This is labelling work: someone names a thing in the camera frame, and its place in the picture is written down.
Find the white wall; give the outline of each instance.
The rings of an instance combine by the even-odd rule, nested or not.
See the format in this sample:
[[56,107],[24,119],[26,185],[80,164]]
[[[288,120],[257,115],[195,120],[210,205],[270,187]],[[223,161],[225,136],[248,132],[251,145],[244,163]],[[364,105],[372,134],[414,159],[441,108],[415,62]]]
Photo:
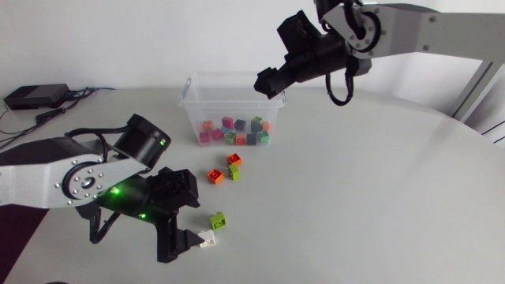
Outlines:
[[[500,0],[404,2],[440,12],[505,13]],[[24,84],[179,86],[193,71],[280,66],[286,51],[276,28],[300,9],[317,23],[312,0],[0,0],[0,97]],[[356,79],[357,89],[447,113],[479,62],[406,54],[373,65]],[[335,87],[343,87],[342,75],[333,76]]]

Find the black box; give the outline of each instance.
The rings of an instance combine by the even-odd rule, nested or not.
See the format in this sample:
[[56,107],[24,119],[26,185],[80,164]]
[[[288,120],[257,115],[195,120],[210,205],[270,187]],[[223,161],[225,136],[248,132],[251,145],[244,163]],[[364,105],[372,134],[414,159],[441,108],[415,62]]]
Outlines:
[[66,84],[23,86],[3,100],[11,110],[58,108],[65,102],[65,94],[68,91],[69,87]]

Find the black cable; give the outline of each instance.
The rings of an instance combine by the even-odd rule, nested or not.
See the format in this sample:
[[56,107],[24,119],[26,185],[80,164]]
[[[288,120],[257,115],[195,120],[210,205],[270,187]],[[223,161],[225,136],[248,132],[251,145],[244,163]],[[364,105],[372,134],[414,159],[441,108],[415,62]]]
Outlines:
[[110,227],[116,219],[118,219],[120,213],[114,212],[110,218],[105,221],[105,224],[103,224],[102,229],[100,228],[100,216],[101,216],[101,210],[98,210],[91,219],[89,219],[89,241],[93,244],[98,244],[103,237],[107,234],[107,231],[109,231]]
[[501,141],[501,140],[503,140],[503,139],[505,139],[505,136],[503,136],[503,137],[499,138],[498,140],[496,140],[495,142],[493,142],[493,144],[496,144],[496,143],[500,142],[500,141]]
[[350,100],[353,98],[354,93],[354,80],[351,76],[346,74],[346,86],[347,86],[347,97],[345,101],[341,101],[333,95],[333,91],[331,90],[331,74],[326,74],[326,91],[330,96],[331,101],[339,107],[345,106]]
[[344,15],[349,28],[351,28],[358,39],[363,39],[366,35],[364,27],[361,27],[356,20],[353,10],[353,0],[344,0]]
[[484,131],[484,132],[482,133],[482,135],[484,135],[484,134],[488,133],[489,131],[491,131],[491,130],[495,129],[496,127],[498,127],[498,126],[502,125],[503,123],[505,123],[505,121],[502,121],[502,122],[500,122],[499,124],[497,124],[497,125],[495,125],[495,126],[491,127],[490,129],[488,129],[488,130]]
[[117,134],[117,133],[124,133],[128,130],[130,130],[130,126],[124,126],[116,129],[89,129],[89,128],[81,128],[81,129],[74,129],[68,133],[65,133],[65,136],[67,137],[73,137],[77,136],[80,134]]

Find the white lego brick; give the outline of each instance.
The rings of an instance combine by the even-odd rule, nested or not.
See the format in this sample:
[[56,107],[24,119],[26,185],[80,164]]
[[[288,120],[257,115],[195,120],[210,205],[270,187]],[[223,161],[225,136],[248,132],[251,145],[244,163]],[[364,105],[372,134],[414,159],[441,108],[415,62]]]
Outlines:
[[203,238],[205,241],[200,244],[201,248],[206,248],[215,245],[214,231],[208,230],[198,233],[198,237]]

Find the power cord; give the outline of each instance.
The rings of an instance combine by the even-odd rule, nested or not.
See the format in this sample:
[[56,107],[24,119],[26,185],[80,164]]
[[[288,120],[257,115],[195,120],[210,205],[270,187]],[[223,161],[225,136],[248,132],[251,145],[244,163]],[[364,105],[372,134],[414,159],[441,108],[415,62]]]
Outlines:
[[[34,126],[27,128],[27,129],[20,130],[20,131],[12,132],[12,133],[6,132],[6,131],[3,131],[0,129],[0,133],[7,134],[7,135],[13,135],[12,137],[0,140],[0,143],[5,142],[4,144],[0,145],[0,150],[9,146],[10,144],[12,144],[12,142],[18,140],[19,138],[34,132],[38,128],[44,126],[49,121],[64,114],[67,110],[74,108],[82,99],[86,99],[87,97],[89,97],[91,94],[93,94],[94,92],[96,92],[98,90],[115,90],[115,89],[114,88],[84,88],[84,89],[77,90],[77,91],[68,91],[65,94],[65,100],[73,101],[73,103],[71,103],[70,105],[68,105],[66,107],[60,107],[56,110],[47,111],[46,113],[37,115],[36,116],[36,124]],[[7,107],[7,105],[5,105],[5,107],[6,107],[6,111],[4,111],[2,114],[0,114],[0,119],[3,118],[4,114],[9,112],[9,108]],[[104,143],[105,139],[102,139],[102,138],[99,137],[99,139],[102,141],[102,143]]]

